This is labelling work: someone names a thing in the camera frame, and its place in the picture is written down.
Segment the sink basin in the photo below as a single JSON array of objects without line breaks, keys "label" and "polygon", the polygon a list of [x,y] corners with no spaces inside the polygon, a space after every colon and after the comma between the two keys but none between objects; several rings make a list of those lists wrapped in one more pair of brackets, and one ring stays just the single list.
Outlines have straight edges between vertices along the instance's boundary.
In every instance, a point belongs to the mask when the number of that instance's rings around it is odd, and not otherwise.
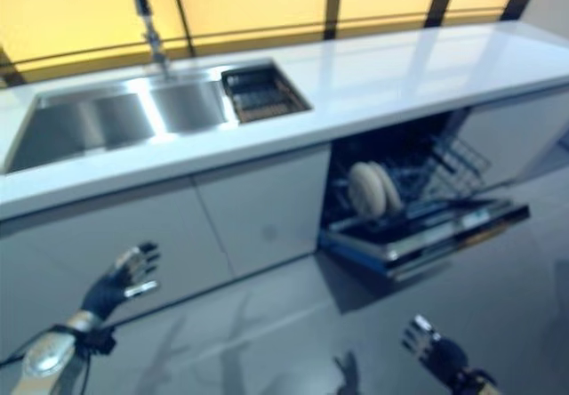
[{"label": "sink basin", "polygon": [[271,61],[36,97],[8,173],[307,110]]}]

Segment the faucet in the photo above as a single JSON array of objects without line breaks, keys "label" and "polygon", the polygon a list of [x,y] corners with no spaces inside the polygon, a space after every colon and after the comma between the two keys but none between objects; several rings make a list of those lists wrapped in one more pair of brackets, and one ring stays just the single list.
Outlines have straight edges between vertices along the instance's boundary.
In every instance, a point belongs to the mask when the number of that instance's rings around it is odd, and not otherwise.
[{"label": "faucet", "polygon": [[144,33],[143,36],[146,39],[146,42],[150,45],[152,61],[161,69],[164,78],[170,79],[172,77],[170,73],[170,61],[164,52],[160,35],[158,35],[158,32],[152,23],[152,10],[150,9],[150,3],[148,0],[134,0],[134,4],[136,5],[137,14],[141,16],[146,27],[146,33]]}]

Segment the dishwasher door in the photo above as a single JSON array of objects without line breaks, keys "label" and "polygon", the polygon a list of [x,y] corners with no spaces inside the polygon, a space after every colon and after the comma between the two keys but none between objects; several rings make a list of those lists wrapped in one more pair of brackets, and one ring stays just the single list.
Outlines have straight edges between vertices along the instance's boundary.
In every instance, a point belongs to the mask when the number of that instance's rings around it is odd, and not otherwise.
[{"label": "dishwasher door", "polygon": [[356,218],[331,225],[319,241],[329,253],[401,280],[529,216],[527,205],[505,199],[432,201],[388,220]]}]

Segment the cable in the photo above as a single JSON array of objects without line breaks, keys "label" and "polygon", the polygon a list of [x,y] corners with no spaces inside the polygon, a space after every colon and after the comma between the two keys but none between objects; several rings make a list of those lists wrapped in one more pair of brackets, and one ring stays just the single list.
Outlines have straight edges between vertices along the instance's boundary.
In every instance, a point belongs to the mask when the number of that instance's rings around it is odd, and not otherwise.
[{"label": "cable", "polygon": [[0,370],[6,366],[9,366],[10,364],[14,363],[14,362],[18,362],[21,361],[24,358],[24,354],[21,353],[21,351],[23,351],[24,349],[26,349],[30,344],[32,344],[33,342],[35,342],[37,339],[40,338],[40,336],[44,335],[45,330],[41,331],[40,333],[37,333],[36,335],[34,335],[33,337],[30,337],[28,340],[26,340],[18,349],[16,349],[14,352],[12,352],[12,354],[10,354],[8,356],[8,358],[0,361]]},{"label": "cable", "polygon": [[87,390],[87,383],[89,382],[89,371],[91,371],[91,354],[88,353],[85,358],[85,375],[83,378],[83,384],[81,385],[81,395],[85,394]]}]

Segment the white countertop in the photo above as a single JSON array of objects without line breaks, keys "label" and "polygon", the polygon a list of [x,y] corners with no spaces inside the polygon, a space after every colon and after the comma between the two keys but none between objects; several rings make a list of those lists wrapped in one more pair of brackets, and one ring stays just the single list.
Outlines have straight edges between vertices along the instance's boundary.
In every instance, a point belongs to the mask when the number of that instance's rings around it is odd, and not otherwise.
[{"label": "white countertop", "polygon": [[[238,52],[188,69],[273,58],[314,110],[0,175],[0,220],[465,105],[569,84],[569,43],[521,22],[430,28]],[[37,93],[150,73],[98,72],[0,92],[0,165]]]}]

